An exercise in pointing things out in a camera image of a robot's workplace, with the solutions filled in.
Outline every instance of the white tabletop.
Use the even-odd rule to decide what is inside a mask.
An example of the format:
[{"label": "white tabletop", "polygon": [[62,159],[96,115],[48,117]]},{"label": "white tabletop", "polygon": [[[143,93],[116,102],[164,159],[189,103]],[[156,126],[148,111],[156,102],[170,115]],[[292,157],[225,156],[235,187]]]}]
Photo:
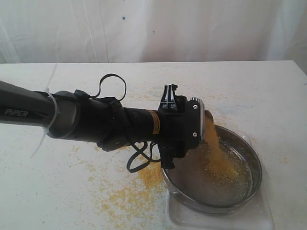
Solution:
[{"label": "white tabletop", "polygon": [[[1,64],[0,80],[43,90],[54,66]],[[157,109],[168,83],[178,85],[177,94],[201,98],[217,124],[250,137],[275,229],[307,229],[307,76],[294,62],[58,64],[50,92],[93,95],[107,73],[126,80],[127,107]],[[102,95],[120,97],[122,89],[106,80]],[[42,133],[0,125],[0,229],[171,229],[165,188],[146,198],[139,184],[137,212],[121,205],[127,199],[111,198],[139,182],[124,170],[133,150],[106,153],[92,143],[46,137],[30,159]]]}]

